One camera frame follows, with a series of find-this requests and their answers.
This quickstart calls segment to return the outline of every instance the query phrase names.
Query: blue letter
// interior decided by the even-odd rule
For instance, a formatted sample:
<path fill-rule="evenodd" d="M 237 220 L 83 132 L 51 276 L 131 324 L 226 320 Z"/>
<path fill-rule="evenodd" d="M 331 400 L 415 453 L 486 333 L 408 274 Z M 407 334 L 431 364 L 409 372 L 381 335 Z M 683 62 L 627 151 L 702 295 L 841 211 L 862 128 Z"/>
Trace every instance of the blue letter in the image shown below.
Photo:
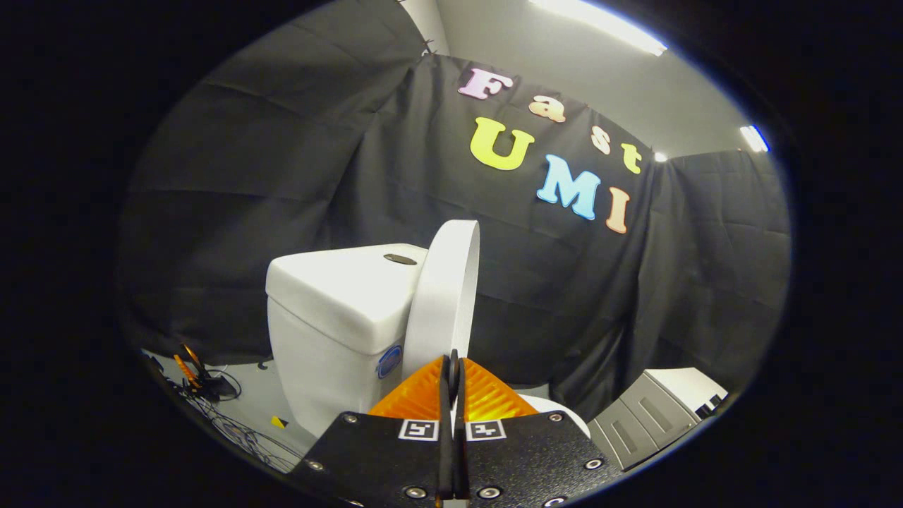
<path fill-rule="evenodd" d="M 570 206 L 573 198 L 577 198 L 577 203 L 571 210 L 590 221 L 595 219 L 596 214 L 592 211 L 592 205 L 596 202 L 596 187 L 601 183 L 599 177 L 589 171 L 584 171 L 576 180 L 573 180 L 567 161 L 551 154 L 546 155 L 545 159 L 549 161 L 549 173 L 545 177 L 545 186 L 536 191 L 539 199 L 552 203 L 558 202 L 558 196 L 555 195 L 557 188 L 562 195 L 564 208 Z"/>

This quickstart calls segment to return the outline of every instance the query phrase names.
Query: toilet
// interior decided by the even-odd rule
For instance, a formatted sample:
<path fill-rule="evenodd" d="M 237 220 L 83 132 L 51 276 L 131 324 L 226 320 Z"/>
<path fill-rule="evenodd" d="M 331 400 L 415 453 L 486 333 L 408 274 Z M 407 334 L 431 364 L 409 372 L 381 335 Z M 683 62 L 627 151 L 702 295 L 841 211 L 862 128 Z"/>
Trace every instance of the toilet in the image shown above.
<path fill-rule="evenodd" d="M 368 412 L 401 382 L 405 330 L 426 249 L 388 244 L 274 259 L 270 344 L 299 425 L 319 437 L 342 411 Z"/>
<path fill-rule="evenodd" d="M 478 264 L 475 221 L 445 222 L 429 250 L 397 243 L 274 259 L 270 344 L 298 424 L 319 438 L 341 412 L 369 412 L 437 356 L 467 356 Z M 590 436 L 565 406 L 521 397 L 564 411 Z"/>

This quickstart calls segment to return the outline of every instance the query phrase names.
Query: cable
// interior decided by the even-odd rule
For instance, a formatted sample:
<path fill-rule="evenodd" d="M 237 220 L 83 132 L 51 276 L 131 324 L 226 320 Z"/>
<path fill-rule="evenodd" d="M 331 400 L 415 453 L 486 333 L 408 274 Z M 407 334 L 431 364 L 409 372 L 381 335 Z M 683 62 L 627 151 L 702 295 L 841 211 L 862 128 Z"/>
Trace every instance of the cable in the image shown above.
<path fill-rule="evenodd" d="M 233 376 L 232 374 L 227 373 L 226 371 L 221 371 L 221 370 L 219 370 L 219 369 L 207 369 L 207 372 L 219 372 L 220 375 L 228 376 L 232 381 L 235 382 L 235 385 L 238 387 L 238 393 L 235 395 L 235 397 L 232 397 L 231 399 L 220 399 L 220 400 L 219 400 L 220 402 L 227 402 L 227 401 L 229 401 L 229 400 L 235 400 L 235 399 L 237 399 L 239 396 L 241 396 L 241 383 L 238 382 L 237 379 L 235 379 L 235 376 Z"/>
<path fill-rule="evenodd" d="M 229 374 L 226 375 L 231 377 L 233 381 L 236 382 L 236 385 L 240 387 L 240 383 L 238 383 L 233 376 Z M 178 385 L 176 385 L 174 382 L 172 383 L 172 385 L 173 387 L 178 388 Z M 269 453 L 269 450 L 262 446 L 259 438 L 265 439 L 266 441 L 273 443 L 277 447 L 280 447 L 284 452 L 291 456 L 294 456 L 299 461 L 303 459 L 303 456 L 289 448 L 284 443 L 278 441 L 277 439 L 269 437 L 266 434 L 258 432 L 236 419 L 222 414 L 218 409 L 216 409 L 216 407 L 210 400 L 206 400 L 201 396 L 192 394 L 189 391 L 189 387 L 185 380 L 182 380 L 182 388 L 180 390 L 177 390 L 177 392 L 179 392 L 180 395 L 182 395 L 188 402 L 191 403 L 192 406 L 194 406 L 201 414 L 203 414 L 213 425 L 213 427 L 217 431 L 219 431 L 219 433 L 222 434 L 226 439 L 228 439 L 229 442 L 242 448 L 246 453 L 253 456 L 257 460 L 260 460 L 264 464 L 267 464 L 268 466 L 271 466 L 272 468 L 277 470 L 285 469 L 284 471 L 282 471 L 283 473 L 290 472 L 292 469 L 294 469 L 295 466 L 285 458 Z"/>

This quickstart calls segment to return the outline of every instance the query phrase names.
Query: pink letter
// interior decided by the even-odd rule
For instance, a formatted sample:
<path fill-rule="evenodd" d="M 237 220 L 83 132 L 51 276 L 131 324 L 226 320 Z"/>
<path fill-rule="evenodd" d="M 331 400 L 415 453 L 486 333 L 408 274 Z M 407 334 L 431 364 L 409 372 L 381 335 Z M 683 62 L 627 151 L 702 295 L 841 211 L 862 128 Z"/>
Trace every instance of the pink letter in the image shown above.
<path fill-rule="evenodd" d="M 505 76 L 499 76 L 498 74 L 493 74 L 492 72 L 487 72 L 483 69 L 471 69 L 471 71 L 473 71 L 473 76 L 470 77 L 467 86 L 458 89 L 458 91 L 464 95 L 469 95 L 477 99 L 486 99 L 489 97 L 486 95 L 487 89 L 489 90 L 489 93 L 495 95 L 502 90 L 502 85 L 507 88 L 514 85 L 514 81 Z"/>

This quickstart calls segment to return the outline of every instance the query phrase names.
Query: ceiling light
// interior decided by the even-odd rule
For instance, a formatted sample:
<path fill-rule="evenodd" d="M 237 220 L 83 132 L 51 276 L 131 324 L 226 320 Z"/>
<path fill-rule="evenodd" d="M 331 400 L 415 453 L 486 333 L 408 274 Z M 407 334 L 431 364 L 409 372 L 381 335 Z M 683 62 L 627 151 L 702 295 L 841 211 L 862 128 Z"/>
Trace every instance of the ceiling light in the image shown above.
<path fill-rule="evenodd" d="M 751 148 L 753 152 L 768 151 L 768 145 L 765 144 L 765 140 L 762 139 L 762 135 L 759 133 L 756 126 L 740 127 L 740 133 L 746 139 L 749 148 Z"/>
<path fill-rule="evenodd" d="M 643 32 L 615 14 L 603 11 L 595 5 L 580 0 L 530 0 L 530 3 L 577 21 L 582 21 L 621 39 L 645 52 L 661 56 L 667 49 L 652 35 Z"/>

